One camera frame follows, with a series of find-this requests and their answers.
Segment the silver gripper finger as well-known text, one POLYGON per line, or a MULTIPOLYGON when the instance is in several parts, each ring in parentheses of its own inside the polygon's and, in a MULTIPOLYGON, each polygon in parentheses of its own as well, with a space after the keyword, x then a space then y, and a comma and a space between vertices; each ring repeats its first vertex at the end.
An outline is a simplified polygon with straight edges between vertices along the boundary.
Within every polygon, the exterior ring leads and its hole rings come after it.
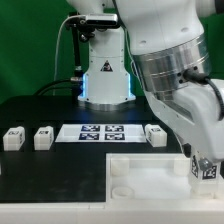
POLYGON ((207 171, 213 166, 213 163, 205 157, 201 157, 198 161, 198 164, 201 171, 207 171))

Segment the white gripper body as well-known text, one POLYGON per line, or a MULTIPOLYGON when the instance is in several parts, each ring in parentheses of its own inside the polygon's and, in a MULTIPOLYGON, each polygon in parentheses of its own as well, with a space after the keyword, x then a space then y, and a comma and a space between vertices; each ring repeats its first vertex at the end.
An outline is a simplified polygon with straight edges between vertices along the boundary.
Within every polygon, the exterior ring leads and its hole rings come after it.
POLYGON ((209 85, 189 82, 172 92, 171 101, 158 100, 151 92, 145 96, 156 117, 176 133, 184 143, 211 162, 224 161, 224 118, 209 85))

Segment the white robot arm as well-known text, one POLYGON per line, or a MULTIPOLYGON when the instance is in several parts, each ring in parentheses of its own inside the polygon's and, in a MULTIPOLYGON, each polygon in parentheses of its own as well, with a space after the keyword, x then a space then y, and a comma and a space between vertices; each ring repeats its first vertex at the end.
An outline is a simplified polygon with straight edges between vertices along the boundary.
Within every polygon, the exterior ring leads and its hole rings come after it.
POLYGON ((113 7, 128 31, 136 75, 153 113, 192 148, 201 170, 224 161, 224 80, 209 77, 202 16, 222 0, 67 0, 79 13, 113 7))

